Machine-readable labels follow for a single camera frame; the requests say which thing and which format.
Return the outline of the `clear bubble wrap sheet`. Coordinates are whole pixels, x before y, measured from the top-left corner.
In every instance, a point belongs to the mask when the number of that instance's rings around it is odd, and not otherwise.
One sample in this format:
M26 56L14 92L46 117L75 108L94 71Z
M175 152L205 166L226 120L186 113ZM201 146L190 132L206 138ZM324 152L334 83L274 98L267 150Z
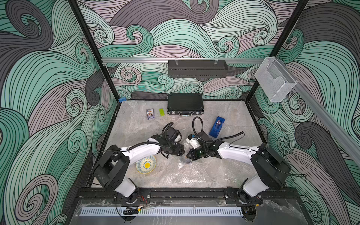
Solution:
M259 146L262 141L254 125L225 125L220 137L227 137L243 131L244 134L228 139L227 142L243 146ZM180 157L173 157L164 167L159 182L169 188L223 188L239 187L246 178L256 175L255 169L246 163L216 157L201 158L184 164Z

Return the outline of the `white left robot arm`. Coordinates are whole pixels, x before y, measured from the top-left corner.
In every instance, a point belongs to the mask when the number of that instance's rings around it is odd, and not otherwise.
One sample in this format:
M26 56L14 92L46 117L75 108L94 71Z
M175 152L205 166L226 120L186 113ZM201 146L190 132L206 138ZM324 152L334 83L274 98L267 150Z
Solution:
M128 167L158 153L180 157L185 150L183 144L169 142L157 135L131 147L112 145L93 166L92 173L106 191L115 191L127 199L137 198L138 187L125 177Z

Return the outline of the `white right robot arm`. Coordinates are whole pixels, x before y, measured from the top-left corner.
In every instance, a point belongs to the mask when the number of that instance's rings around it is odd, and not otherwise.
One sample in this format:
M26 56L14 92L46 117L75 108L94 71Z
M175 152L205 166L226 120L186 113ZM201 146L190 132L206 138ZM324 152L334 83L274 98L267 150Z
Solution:
M261 204L260 193L268 189L281 189L290 175L291 166L265 143L249 147L232 145L222 140L204 142L195 137L187 138L187 142L192 146L187 158L192 161L205 157L232 159L255 169L256 176L247 178L235 193L234 199L239 204Z

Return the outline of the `yellow centre patterned bowl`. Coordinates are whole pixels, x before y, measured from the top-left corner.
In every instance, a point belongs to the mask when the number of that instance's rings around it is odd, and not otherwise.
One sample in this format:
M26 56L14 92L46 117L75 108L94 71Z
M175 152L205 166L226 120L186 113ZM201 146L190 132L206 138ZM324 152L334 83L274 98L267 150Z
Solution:
M136 162L136 169L141 174L148 174L152 172L157 165L157 160L154 155L144 157Z

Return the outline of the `blue tape dispenser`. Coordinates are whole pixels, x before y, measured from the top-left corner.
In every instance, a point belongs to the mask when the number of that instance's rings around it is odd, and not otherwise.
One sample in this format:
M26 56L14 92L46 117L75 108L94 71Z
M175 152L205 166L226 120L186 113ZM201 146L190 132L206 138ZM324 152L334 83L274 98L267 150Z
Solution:
M225 119L218 116L213 124L212 129L209 132L209 135L211 137L217 138L222 129L224 122L225 122Z

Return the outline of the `green toy brick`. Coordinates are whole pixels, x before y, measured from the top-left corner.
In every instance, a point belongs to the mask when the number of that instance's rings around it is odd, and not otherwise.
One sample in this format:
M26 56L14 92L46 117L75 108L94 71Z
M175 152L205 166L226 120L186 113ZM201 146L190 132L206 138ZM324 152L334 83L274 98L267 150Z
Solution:
M160 113L160 116L164 116L165 115L164 109L159 109L159 113Z

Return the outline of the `black hard case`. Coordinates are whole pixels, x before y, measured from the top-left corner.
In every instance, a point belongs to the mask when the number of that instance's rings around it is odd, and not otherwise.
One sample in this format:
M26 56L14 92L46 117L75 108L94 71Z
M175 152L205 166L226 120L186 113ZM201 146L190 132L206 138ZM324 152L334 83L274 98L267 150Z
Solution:
M203 97L200 93L170 93L167 97L169 115L191 116L203 113Z

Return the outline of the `blue playing cards box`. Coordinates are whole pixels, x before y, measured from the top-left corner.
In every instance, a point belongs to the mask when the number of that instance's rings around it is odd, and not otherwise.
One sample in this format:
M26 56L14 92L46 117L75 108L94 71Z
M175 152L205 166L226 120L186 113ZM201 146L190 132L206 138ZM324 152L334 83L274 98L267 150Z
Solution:
M150 120L150 119L154 119L154 118L155 118L155 113L154 113L154 109L153 109L153 108L146 110L146 118L147 118L147 120Z

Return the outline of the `blue toy brick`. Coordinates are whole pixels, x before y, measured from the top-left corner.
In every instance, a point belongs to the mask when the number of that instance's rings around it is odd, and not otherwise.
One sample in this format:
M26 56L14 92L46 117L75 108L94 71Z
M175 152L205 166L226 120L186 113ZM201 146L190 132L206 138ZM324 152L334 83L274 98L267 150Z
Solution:
M122 102L124 102L124 101L127 101L127 99L126 99L125 97L118 99L118 102L119 102L119 103L122 103Z

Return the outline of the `black wall shelf tray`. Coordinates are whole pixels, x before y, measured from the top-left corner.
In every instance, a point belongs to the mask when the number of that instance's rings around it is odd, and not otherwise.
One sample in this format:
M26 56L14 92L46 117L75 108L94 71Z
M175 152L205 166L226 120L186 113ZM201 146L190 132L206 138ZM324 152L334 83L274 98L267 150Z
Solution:
M229 68L222 60L171 60L168 61L168 75L171 78L224 78Z

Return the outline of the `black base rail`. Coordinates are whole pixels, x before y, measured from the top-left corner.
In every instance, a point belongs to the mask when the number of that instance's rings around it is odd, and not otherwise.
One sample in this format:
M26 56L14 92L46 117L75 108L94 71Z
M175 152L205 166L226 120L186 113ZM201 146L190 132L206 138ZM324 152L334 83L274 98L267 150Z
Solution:
M285 187L281 190L267 189L255 197L245 197L245 194L234 187L159 187L139 188L130 197L124 197L115 191L106 191L103 188L81 188L76 200L110 200L111 203L157 203L170 200L218 200L226 204L256 205L271 199L300 200L300 195L295 188Z

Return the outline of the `clear acrylic wall holder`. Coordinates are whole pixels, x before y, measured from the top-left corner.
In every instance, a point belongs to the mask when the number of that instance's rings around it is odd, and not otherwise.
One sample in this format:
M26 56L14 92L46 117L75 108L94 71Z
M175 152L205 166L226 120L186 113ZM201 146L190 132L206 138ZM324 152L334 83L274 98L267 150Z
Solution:
M281 102L297 84L285 63L276 57L265 58L255 78L272 103Z

